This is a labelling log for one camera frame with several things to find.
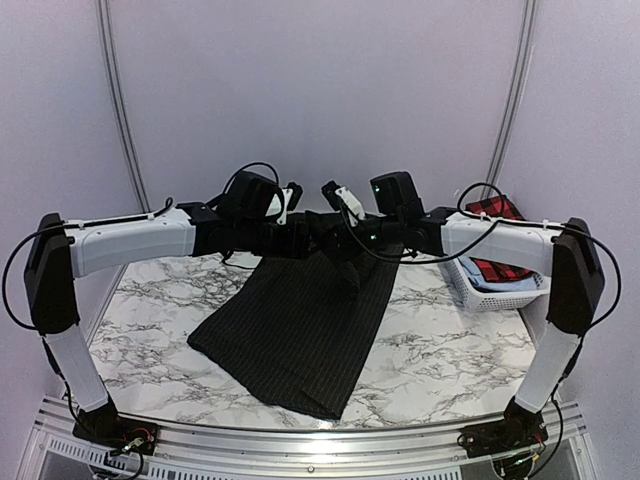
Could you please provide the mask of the black pinstriped long sleeve shirt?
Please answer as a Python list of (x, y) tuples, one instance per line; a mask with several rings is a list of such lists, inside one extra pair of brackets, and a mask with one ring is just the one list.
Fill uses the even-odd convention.
[(297, 213), (309, 225), (306, 259), (264, 257), (241, 289), (188, 337), (188, 345), (259, 401), (338, 420), (363, 370), (398, 267), (367, 254), (320, 251), (338, 214)]

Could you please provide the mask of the white plastic laundry basket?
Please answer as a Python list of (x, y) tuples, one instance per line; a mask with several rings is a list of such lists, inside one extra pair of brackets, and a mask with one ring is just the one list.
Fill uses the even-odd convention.
[(458, 260), (446, 262), (443, 269), (448, 273), (462, 305), (471, 312), (520, 309), (550, 293), (551, 279), (537, 273), (525, 280), (527, 290), (481, 291), (470, 282)]

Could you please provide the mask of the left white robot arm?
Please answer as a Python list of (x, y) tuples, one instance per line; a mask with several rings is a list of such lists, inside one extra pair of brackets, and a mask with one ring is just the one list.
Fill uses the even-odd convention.
[(79, 327), (75, 280), (139, 261), (251, 252), (264, 257), (304, 259), (310, 229), (290, 218), (302, 189), (247, 170), (235, 173), (212, 200), (92, 221), (45, 216), (24, 271), (30, 317), (55, 371), (76, 398), (75, 436), (116, 445), (146, 432), (129, 427), (108, 393)]

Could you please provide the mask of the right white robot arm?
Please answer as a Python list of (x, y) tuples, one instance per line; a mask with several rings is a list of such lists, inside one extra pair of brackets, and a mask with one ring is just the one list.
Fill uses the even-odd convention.
[(460, 206), (425, 211), (411, 175), (392, 172), (371, 180), (379, 213), (369, 216), (345, 186), (330, 181), (322, 194), (340, 216), (330, 246), (343, 258), (359, 253), (385, 263), (445, 263), (462, 256), (510, 264), (550, 279), (548, 325), (534, 358), (499, 421), (462, 429), (468, 455), (506, 451), (546, 440), (542, 409), (572, 372), (586, 335), (601, 323), (596, 310), (605, 286), (599, 255), (607, 249), (586, 222), (507, 219)]

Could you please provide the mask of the light blue shirt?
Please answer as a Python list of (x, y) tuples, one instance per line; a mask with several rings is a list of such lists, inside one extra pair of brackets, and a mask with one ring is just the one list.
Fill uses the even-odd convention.
[(512, 293), (537, 289), (531, 270), (469, 257), (459, 257), (457, 261), (478, 291)]

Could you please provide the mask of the red black plaid shirt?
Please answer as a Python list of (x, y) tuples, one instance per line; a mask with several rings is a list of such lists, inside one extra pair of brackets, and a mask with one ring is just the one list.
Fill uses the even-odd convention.
[(491, 217), (503, 217), (508, 220), (523, 220), (518, 209), (506, 196), (494, 196), (468, 203), (466, 210), (473, 214), (486, 214)]

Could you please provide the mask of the right aluminium frame post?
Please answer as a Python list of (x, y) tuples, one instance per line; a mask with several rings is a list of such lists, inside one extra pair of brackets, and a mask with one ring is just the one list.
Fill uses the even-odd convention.
[(489, 158), (486, 175), (483, 180), (484, 183), (492, 184), (494, 186), (497, 185), (504, 167), (518, 110), (523, 100), (531, 64), (532, 51), (534, 48), (538, 11), (539, 1), (526, 0), (523, 2), (522, 18), (519, 27), (511, 79), (507, 89), (498, 133), (494, 142), (492, 154)]

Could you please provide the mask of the aluminium frame post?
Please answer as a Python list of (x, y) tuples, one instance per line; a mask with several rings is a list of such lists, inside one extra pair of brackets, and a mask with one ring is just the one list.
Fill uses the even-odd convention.
[(483, 180), (484, 183), (492, 184), (494, 186), (497, 185), (504, 167), (518, 110), (523, 100), (531, 64), (532, 51), (534, 48), (538, 11), (539, 1), (526, 0), (523, 2), (522, 18), (519, 27), (511, 79), (507, 89), (498, 133), (494, 142), (492, 154), (489, 158), (486, 175)]
[(114, 112), (116, 129), (124, 154), (125, 165), (138, 208), (142, 212), (149, 212), (151, 206), (137, 155), (122, 87), (110, 2), (97, 0), (96, 10), (98, 33), (104, 59), (109, 96)]

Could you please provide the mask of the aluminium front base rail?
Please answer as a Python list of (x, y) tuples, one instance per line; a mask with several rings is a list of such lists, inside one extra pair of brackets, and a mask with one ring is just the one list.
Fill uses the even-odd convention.
[(543, 441), (469, 453), (465, 430), (494, 421), (384, 429), (275, 430), (152, 420), (154, 450), (115, 456), (74, 436), (63, 399), (45, 398), (17, 476), (20, 479), (600, 479), (579, 407), (548, 407)]

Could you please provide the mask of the left aluminium frame post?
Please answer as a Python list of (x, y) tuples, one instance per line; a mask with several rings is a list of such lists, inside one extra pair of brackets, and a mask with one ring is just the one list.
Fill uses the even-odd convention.
[(98, 33), (104, 59), (109, 96), (114, 112), (116, 129), (124, 154), (125, 165), (138, 208), (142, 212), (149, 212), (151, 206), (137, 155), (122, 87), (110, 2), (97, 0), (96, 10)]

